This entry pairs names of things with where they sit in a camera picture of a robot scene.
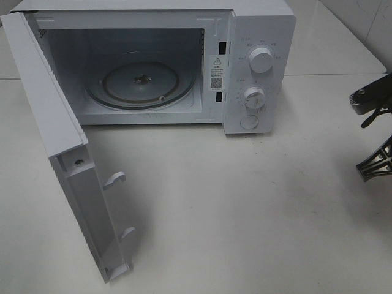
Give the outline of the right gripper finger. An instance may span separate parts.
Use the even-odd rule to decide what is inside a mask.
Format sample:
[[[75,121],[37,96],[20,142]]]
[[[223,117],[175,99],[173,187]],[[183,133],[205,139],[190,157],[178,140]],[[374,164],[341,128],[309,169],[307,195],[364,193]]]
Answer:
[[[379,176],[391,176],[391,141],[386,141],[366,160],[356,166],[362,180]]]

